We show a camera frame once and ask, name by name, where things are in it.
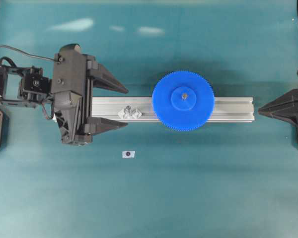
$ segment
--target teal surface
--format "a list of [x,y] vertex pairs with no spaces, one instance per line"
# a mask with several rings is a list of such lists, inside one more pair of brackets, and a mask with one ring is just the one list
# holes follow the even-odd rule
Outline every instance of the teal surface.
[[[204,76],[218,97],[252,96],[256,109],[298,86],[295,0],[0,1],[0,44],[52,57],[73,42],[128,96],[150,96],[175,70]],[[2,56],[52,76],[50,62]],[[298,238],[298,146],[285,122],[131,123],[71,147],[40,108],[5,111],[0,238]]]

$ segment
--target blue gear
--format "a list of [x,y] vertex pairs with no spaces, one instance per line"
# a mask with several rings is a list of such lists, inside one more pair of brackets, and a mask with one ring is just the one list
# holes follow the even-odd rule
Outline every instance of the blue gear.
[[202,126],[214,108],[214,94],[209,83],[196,73],[176,71],[155,86],[152,106],[167,127],[188,131]]

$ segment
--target small white parts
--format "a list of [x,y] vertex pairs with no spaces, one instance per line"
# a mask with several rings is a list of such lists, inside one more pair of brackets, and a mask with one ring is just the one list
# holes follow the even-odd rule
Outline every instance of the small white parts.
[[136,108],[133,109],[130,106],[126,106],[118,112],[120,119],[138,119],[142,116],[142,113]]
[[125,150],[123,151],[123,158],[134,158],[136,152],[134,150]]

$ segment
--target aluminum rail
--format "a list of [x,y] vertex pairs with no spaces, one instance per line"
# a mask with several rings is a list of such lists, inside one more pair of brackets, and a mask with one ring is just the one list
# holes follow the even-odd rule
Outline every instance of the aluminum rail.
[[[124,122],[159,122],[151,97],[93,97],[92,116]],[[218,97],[208,122],[254,121],[253,98]]]

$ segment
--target gear teeth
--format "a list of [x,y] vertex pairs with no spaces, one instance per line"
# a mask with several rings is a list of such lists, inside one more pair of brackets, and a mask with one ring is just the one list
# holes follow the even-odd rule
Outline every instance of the gear teeth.
[[[174,72],[171,72],[171,73],[165,75],[165,76],[164,76],[164,77],[163,77],[163,78],[156,84],[156,86],[155,86],[154,89],[153,89],[153,93],[152,93],[152,103],[153,103],[154,95],[155,95],[156,93],[158,93],[157,90],[161,90],[161,89],[159,89],[159,86],[160,86],[160,84],[162,84],[162,83],[164,82],[164,79],[165,79],[166,77],[171,77],[172,75],[177,75],[177,74],[181,74],[181,73],[189,73],[189,74],[191,74],[191,75],[195,75],[197,78],[201,78],[201,79],[203,79],[203,81],[206,82],[206,84],[209,86],[209,89],[210,89],[210,91],[212,92],[213,97],[214,97],[214,91],[213,91],[213,88],[212,88],[212,86],[210,85],[210,83],[209,83],[204,77],[198,75],[197,73],[190,72],[190,71],[187,71],[187,70],[179,70],[179,71],[174,71]],[[160,117],[160,115],[158,115],[158,114],[156,113],[155,110],[154,110],[154,112],[155,112],[156,116],[158,117],[158,119],[162,122],[163,125],[165,125],[166,127],[169,127],[169,128],[172,129],[172,130],[176,130],[176,131],[190,131],[190,130],[195,130],[195,129],[201,127],[204,123],[206,123],[206,122],[207,122],[207,119],[208,119],[208,118],[207,118],[206,120],[202,120],[201,123],[199,123],[199,124],[197,124],[197,125],[195,125],[195,126],[193,126],[193,127],[186,127],[186,126],[178,127],[178,126],[174,126],[174,125],[171,125],[171,124],[165,122],[165,120],[162,119],[162,118]]]

